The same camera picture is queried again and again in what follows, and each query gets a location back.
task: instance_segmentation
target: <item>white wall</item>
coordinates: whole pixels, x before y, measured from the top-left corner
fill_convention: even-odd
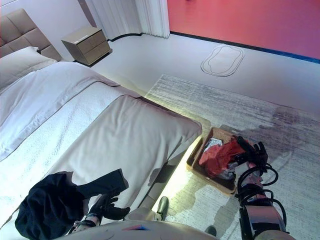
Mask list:
[[[55,49],[67,61],[73,61],[61,39],[90,25],[77,0],[9,0],[1,1],[1,15],[24,9]]]

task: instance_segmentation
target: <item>bed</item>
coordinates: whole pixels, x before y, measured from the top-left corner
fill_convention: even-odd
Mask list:
[[[81,185],[121,168],[129,188],[116,206],[137,208],[164,164],[202,132],[89,67],[61,61],[23,9],[1,17],[0,54],[0,239],[23,239],[14,224],[20,203],[62,171]]]

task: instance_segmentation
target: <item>black garment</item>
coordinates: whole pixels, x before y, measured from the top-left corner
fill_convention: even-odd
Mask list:
[[[70,183],[65,173],[48,175],[21,203],[15,227],[31,240],[61,237],[84,216],[84,199],[98,194],[112,198],[126,188],[121,169],[80,186]]]

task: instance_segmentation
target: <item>nightstand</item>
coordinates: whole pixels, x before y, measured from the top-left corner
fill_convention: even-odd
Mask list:
[[[77,62],[87,66],[112,52],[104,33],[97,27],[83,27],[61,41]]]

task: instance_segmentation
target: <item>black shoe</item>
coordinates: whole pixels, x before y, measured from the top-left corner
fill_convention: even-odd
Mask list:
[[[161,215],[162,221],[164,221],[167,216],[168,208],[169,208],[169,199],[166,196],[163,196],[160,199],[158,210],[156,211],[157,214]]]
[[[212,236],[215,236],[215,237],[217,236],[217,230],[216,230],[216,228],[215,228],[213,225],[208,226],[208,227],[206,228],[205,232],[206,232],[207,234],[212,235]]]

